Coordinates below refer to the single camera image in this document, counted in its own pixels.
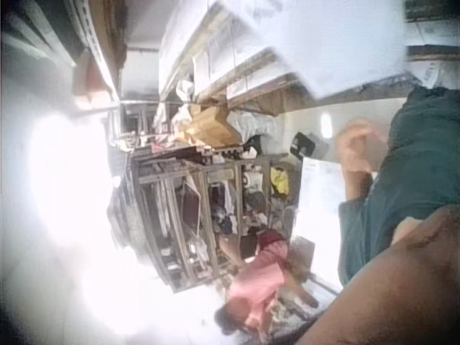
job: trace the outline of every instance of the pink shirt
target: pink shirt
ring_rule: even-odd
[[[247,323],[251,319],[262,324],[265,311],[271,308],[278,288],[285,283],[281,267],[288,257],[285,241],[276,241],[257,253],[232,282],[227,292],[227,300],[246,298],[251,305]]]

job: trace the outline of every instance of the cloth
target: cloth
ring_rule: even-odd
[[[257,253],[230,285],[227,300],[245,298],[251,311],[247,324],[256,321],[262,324],[262,317],[272,306],[278,288],[285,283],[283,265],[288,258],[286,241],[276,241]]]
[[[460,203],[460,91],[417,87],[392,120],[389,152],[369,195],[339,206],[339,277],[346,285],[391,245],[406,217]]]
[[[279,194],[289,194],[289,177],[287,172],[272,168],[270,180]]]
[[[278,231],[269,229],[259,236],[259,248],[260,250],[264,250],[272,243],[283,240],[282,235]]]

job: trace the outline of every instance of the pink cloth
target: pink cloth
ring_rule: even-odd
[[[251,305],[247,323],[262,324],[264,313],[272,307],[272,301],[278,288],[285,283],[282,274],[288,257],[288,244],[276,241],[259,253],[232,282],[227,293],[227,300],[245,298]]]
[[[284,240],[281,234],[273,229],[269,229],[259,236],[259,248],[264,250],[265,247],[268,247],[272,243]]]

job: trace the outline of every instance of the bright light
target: bright light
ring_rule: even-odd
[[[91,105],[94,108],[106,108],[111,105],[111,97],[108,91],[93,92]]]
[[[121,177],[119,176],[113,176],[112,178],[112,185],[114,185],[115,188],[118,188],[121,184]]]
[[[134,251],[126,248],[103,254],[83,278],[88,307],[117,334],[135,334],[155,312],[152,301],[157,291],[141,271]]]
[[[88,308],[114,332],[136,333],[159,307],[170,309],[173,293],[152,279],[155,269],[140,265],[132,249],[114,245],[106,209],[121,178],[110,176],[104,128],[52,116],[37,124],[31,145],[40,215],[55,242],[82,249],[78,268]]]
[[[51,116],[31,145],[32,189],[50,236],[65,246],[89,242],[102,231],[112,192],[104,128]]]
[[[321,135],[325,139],[332,138],[332,120],[331,115],[327,113],[321,114]]]

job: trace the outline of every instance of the paper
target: paper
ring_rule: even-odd
[[[426,88],[433,88],[438,80],[440,61],[414,61],[408,64],[408,71]]]
[[[225,24],[208,44],[209,78],[217,81],[235,68],[231,22]]]
[[[425,45],[460,46],[460,22],[452,20],[436,20],[417,23]]]
[[[241,65],[267,47],[259,36],[239,19],[233,21],[231,31],[234,39],[235,65]]]
[[[164,91],[181,52],[206,17],[209,6],[208,0],[181,1],[171,14],[160,48],[158,88],[160,94]]]
[[[304,158],[293,236],[302,236],[315,244],[311,271],[337,290],[341,290],[339,204],[344,201],[345,182],[340,165]]]
[[[408,47],[414,45],[425,45],[423,42],[422,34],[418,29],[416,22],[407,23],[405,25],[405,45]]]
[[[227,100],[232,100],[247,91],[259,88],[270,81],[287,75],[289,72],[284,63],[278,60],[274,61],[227,86]]]
[[[204,50],[193,58],[193,80],[195,82],[195,96],[209,86],[209,55]]]
[[[323,98],[400,74],[401,0],[221,0]]]

